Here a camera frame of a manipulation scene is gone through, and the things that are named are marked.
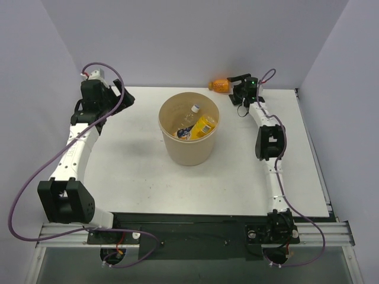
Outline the small orange bottle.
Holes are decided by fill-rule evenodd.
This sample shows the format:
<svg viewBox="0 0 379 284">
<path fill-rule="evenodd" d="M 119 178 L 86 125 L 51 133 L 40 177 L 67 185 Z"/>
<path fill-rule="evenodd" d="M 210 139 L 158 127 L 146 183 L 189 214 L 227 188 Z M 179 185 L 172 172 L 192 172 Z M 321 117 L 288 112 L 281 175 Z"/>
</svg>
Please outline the small orange bottle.
<svg viewBox="0 0 379 284">
<path fill-rule="evenodd" d="M 208 83 L 208 89 L 217 93 L 229 93 L 230 82 L 227 79 L 217 79 Z"/>
</svg>

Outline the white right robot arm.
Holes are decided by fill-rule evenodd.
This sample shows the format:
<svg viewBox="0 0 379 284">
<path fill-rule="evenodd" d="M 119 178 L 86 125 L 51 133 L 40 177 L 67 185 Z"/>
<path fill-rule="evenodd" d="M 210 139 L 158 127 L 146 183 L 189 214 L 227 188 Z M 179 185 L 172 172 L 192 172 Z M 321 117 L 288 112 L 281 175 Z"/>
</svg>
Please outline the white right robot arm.
<svg viewBox="0 0 379 284">
<path fill-rule="evenodd" d="M 227 78 L 234 83 L 229 98 L 234 106 L 244 107 L 258 126 L 255 143 L 256 158 L 263 164 L 266 174 L 266 186 L 269 193 L 268 212 L 285 213 L 290 210 L 285 200 L 282 182 L 281 160 L 287 149 L 285 127 L 278 116 L 270 114 L 261 93 L 263 85 L 276 74 L 272 68 L 258 79 L 247 73 Z"/>
</svg>

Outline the orange bottle with blue label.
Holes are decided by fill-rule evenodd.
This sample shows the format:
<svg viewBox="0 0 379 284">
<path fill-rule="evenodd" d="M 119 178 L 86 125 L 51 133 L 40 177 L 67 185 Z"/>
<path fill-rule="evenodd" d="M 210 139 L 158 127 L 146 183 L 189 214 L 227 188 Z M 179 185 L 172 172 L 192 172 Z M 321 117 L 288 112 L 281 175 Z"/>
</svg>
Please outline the orange bottle with blue label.
<svg viewBox="0 0 379 284">
<path fill-rule="evenodd" d="M 175 132 L 175 137 L 182 139 L 182 140 L 186 140 L 187 137 L 191 134 L 191 130 L 192 130 L 193 126 L 194 125 L 186 127 L 186 128 L 179 129 L 178 131 Z"/>
</svg>

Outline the tan round bin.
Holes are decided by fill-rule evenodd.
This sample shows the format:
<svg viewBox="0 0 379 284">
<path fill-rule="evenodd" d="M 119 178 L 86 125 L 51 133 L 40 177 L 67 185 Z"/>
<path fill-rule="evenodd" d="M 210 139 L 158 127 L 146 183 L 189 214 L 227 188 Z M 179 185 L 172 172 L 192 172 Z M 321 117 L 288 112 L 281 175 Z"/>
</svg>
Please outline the tan round bin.
<svg viewBox="0 0 379 284">
<path fill-rule="evenodd" d="M 210 156 L 216 140 L 220 111 L 205 95 L 183 92 L 166 100 L 158 122 L 170 158 L 183 166 L 196 166 Z"/>
</svg>

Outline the clear plastic bottle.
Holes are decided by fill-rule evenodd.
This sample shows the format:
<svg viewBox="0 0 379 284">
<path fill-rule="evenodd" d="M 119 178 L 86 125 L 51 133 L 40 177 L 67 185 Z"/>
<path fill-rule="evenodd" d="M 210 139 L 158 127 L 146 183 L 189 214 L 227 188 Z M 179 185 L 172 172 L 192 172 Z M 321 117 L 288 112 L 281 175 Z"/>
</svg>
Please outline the clear plastic bottle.
<svg viewBox="0 0 379 284">
<path fill-rule="evenodd" d="M 197 121 L 199 111 L 200 111 L 200 107 L 196 104 L 193 105 L 190 111 L 184 116 L 181 125 L 184 128 L 193 125 Z"/>
</svg>

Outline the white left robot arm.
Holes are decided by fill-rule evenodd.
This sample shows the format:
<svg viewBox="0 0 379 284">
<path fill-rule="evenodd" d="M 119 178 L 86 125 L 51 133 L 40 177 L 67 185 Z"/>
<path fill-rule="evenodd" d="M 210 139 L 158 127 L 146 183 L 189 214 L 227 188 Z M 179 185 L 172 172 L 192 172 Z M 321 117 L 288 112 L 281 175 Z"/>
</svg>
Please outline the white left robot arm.
<svg viewBox="0 0 379 284">
<path fill-rule="evenodd" d="M 69 148 L 62 154 L 57 168 L 49 180 L 41 181 L 37 193 L 49 222 L 78 223 L 86 227 L 112 228 L 114 215 L 99 209 L 89 190 L 83 184 L 86 166 L 92 148 L 101 135 L 107 114 L 117 114 L 134 104 L 121 81 L 113 81 L 115 94 L 99 79 L 81 83 L 81 99 L 76 103 L 70 118 Z"/>
</svg>

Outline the yellow bottle with blue cap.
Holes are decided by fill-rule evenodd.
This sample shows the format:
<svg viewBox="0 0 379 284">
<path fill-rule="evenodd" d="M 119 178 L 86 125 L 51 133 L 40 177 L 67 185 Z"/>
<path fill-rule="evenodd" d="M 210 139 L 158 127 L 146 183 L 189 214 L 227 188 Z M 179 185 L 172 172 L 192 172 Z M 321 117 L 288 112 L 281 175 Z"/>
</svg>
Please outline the yellow bottle with blue cap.
<svg viewBox="0 0 379 284">
<path fill-rule="evenodd" d="M 189 135 L 190 140 L 200 139 L 208 134 L 210 134 L 217 126 L 218 121 L 211 115 L 204 114 L 199 120 L 194 124 L 191 134 Z"/>
</svg>

